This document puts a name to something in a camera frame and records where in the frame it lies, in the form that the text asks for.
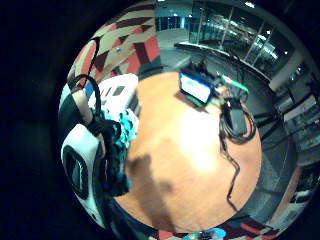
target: ceiling light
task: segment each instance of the ceiling light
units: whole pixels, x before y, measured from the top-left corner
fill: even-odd
[[[260,38],[260,39],[262,39],[263,41],[266,41],[267,40],[267,38],[265,37],[265,36],[263,36],[263,35],[258,35],[258,38]]]
[[[245,5],[254,8],[254,4],[252,2],[245,2]]]

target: window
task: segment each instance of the window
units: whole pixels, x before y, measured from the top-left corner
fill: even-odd
[[[241,59],[244,59],[258,35],[262,22],[262,19],[242,9],[235,8],[223,47],[233,50]]]
[[[288,62],[294,48],[279,31],[271,33],[270,40],[258,54],[254,67],[272,78]]]

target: cable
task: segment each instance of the cable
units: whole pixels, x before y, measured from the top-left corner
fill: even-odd
[[[249,130],[248,136],[236,135],[233,133],[232,127],[228,124],[228,121],[226,120],[226,113],[223,111],[223,109],[220,114],[220,122],[219,122],[220,151],[235,168],[235,172],[232,177],[230,188],[227,194],[227,202],[232,207],[232,209],[236,212],[238,211],[238,209],[235,206],[235,204],[232,202],[231,195],[233,192],[235,181],[240,173],[240,165],[228,152],[228,145],[226,142],[226,138],[229,138],[232,142],[235,142],[238,144],[244,144],[250,141],[255,136],[256,130],[257,130],[251,114],[246,109],[243,109],[243,112],[247,117],[247,119],[249,120],[249,124],[250,124],[250,130]]]
[[[235,168],[235,172],[234,175],[232,177],[231,183],[230,183],[230,187],[228,190],[228,194],[227,194],[227,202],[229,203],[229,205],[232,207],[232,209],[236,212],[238,212],[237,207],[235,206],[235,204],[232,202],[231,200],[231,194],[233,192],[233,188],[234,188],[234,184],[236,182],[236,178],[240,173],[240,165],[238,164],[238,162],[229,154],[228,152],[228,145],[226,142],[226,133],[222,124],[222,118],[223,118],[223,114],[220,114],[220,123],[219,123],[219,139],[220,139],[220,151],[222,152],[222,154],[227,158],[227,160],[232,164],[232,166]]]
[[[222,126],[222,130],[226,133],[226,137],[230,138],[231,141],[239,144],[244,144],[250,141],[255,136],[257,131],[257,127],[253,121],[253,117],[251,116],[251,114],[246,109],[243,109],[243,112],[247,116],[247,119],[249,120],[250,124],[249,135],[246,137],[243,135],[235,135],[233,133],[232,127],[228,124],[228,121],[226,120],[225,113],[222,112],[220,115],[220,123]]]

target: black cable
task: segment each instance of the black cable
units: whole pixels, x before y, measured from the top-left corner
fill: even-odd
[[[228,190],[228,194],[227,194],[227,202],[229,203],[229,205],[232,207],[232,209],[236,212],[238,212],[237,207],[235,206],[235,204],[232,202],[231,200],[231,195],[233,192],[233,188],[234,188],[234,184],[236,182],[236,178],[240,173],[240,165],[237,163],[237,161],[229,154],[228,152],[228,145],[226,142],[226,132],[224,130],[223,124],[221,119],[223,118],[223,114],[220,114],[220,123],[219,123],[219,139],[220,139],[220,151],[223,153],[223,155],[227,158],[227,160],[232,164],[232,166],[235,168],[235,172],[234,175],[232,177],[231,183],[230,183],[230,187]]]
[[[95,97],[96,97],[96,115],[100,116],[101,115],[100,89],[96,80],[93,77],[87,74],[80,74],[68,83],[69,88],[72,90],[74,87],[76,87],[77,83],[80,81],[81,78],[85,78],[86,80],[89,80],[91,82],[93,90],[95,92]]]
[[[229,58],[227,58],[228,60],[228,62],[230,63],[230,64],[234,64],[234,62],[233,61],[230,61],[230,58],[232,58],[232,59],[235,59],[236,60],[236,63],[235,63],[235,65],[236,65],[236,72],[237,72],[237,82],[239,82],[239,83],[241,83],[241,84],[243,84],[243,82],[244,82],[244,68],[243,67],[241,67],[241,65],[242,65],[242,62],[241,62],[241,60],[240,60],[240,57],[233,51],[233,50],[231,50],[231,49],[227,49],[227,53],[229,54]],[[247,92],[245,92],[245,91],[242,91],[241,89],[238,89],[238,91],[237,91],[237,93],[235,93],[235,94],[233,94],[235,97],[237,97],[237,98],[239,98],[239,99],[241,99],[242,100],[242,102],[247,102],[247,100],[248,100],[248,97],[249,97],[249,95],[248,95],[248,93]]]
[[[249,130],[248,136],[235,135],[233,133],[232,127],[228,124],[228,121],[226,120],[226,115],[224,112],[221,113],[221,117],[220,117],[220,123],[222,125],[223,131],[226,133],[226,137],[230,138],[231,141],[239,144],[244,144],[250,141],[255,136],[257,131],[257,127],[254,123],[254,120],[251,114],[246,109],[243,109],[243,112],[247,117],[247,119],[249,120],[249,124],[250,124],[250,130]]]

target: teal object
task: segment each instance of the teal object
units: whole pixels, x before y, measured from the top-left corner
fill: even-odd
[[[233,86],[235,86],[237,88],[240,88],[241,90],[249,93],[249,89],[245,85],[243,85],[243,84],[241,84],[241,83],[239,83],[237,81],[234,81],[231,78],[229,78],[227,76],[224,76],[224,75],[222,76],[222,78],[223,78],[223,80],[226,81],[226,83],[229,83],[229,84],[231,84],[231,85],[233,85]]]
[[[204,236],[205,239],[223,240],[227,232],[222,228],[210,228],[202,232],[193,232],[182,238],[182,240],[201,240]]]
[[[198,101],[196,98],[192,97],[192,96],[187,96],[187,98],[193,102],[197,107],[203,107],[204,104],[202,104],[200,101]]]

